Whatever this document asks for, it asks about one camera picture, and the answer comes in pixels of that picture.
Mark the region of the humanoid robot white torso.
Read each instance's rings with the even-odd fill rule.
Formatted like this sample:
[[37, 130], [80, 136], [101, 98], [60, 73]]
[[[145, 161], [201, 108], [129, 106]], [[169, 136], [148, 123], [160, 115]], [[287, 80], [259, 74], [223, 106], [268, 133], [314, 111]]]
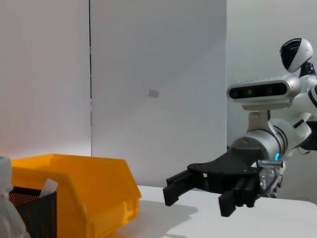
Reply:
[[307, 94], [306, 102], [310, 101], [312, 105], [309, 114], [317, 118], [317, 73], [313, 63], [306, 61], [301, 66], [300, 81], [302, 84], [300, 94]]

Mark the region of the clear green-label water bottle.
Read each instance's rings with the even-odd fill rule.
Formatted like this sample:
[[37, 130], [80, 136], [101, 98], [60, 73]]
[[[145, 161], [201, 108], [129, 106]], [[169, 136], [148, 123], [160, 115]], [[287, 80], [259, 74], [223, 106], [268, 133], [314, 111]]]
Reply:
[[0, 238], [31, 238], [26, 226], [9, 200], [13, 190], [11, 159], [0, 156]]

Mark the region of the yellow plastic bin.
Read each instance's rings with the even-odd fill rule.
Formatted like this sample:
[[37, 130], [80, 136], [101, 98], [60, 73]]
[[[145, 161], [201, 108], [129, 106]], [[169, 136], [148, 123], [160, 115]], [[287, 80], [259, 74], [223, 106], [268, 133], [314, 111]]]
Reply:
[[105, 238], [139, 214], [141, 193], [123, 159], [49, 154], [11, 163], [14, 186], [57, 182], [57, 238]]

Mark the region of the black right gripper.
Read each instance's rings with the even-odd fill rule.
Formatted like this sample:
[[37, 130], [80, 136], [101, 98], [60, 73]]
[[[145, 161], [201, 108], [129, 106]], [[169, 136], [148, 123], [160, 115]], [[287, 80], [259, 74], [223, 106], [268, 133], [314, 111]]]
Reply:
[[224, 192], [218, 198], [223, 217], [229, 217], [236, 207], [252, 208], [260, 194], [261, 171], [252, 164], [262, 158], [260, 149], [230, 149], [213, 161], [190, 164], [188, 170], [166, 180], [165, 205], [173, 205], [179, 196], [198, 188], [211, 193]]

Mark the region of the black mesh pen holder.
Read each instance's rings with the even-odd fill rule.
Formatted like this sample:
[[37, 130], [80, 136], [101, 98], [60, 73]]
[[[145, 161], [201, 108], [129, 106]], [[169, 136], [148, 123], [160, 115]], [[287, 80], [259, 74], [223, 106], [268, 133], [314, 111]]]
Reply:
[[57, 193], [40, 197], [38, 189], [14, 187], [9, 200], [31, 238], [57, 238]]

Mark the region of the black-faced humanoid robot head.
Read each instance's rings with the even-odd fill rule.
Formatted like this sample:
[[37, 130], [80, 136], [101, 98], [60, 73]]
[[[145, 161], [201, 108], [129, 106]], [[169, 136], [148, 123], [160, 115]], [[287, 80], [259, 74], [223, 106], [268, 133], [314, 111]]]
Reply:
[[300, 69], [314, 53], [311, 43], [304, 38], [295, 38], [285, 42], [279, 52], [282, 64], [289, 73]]

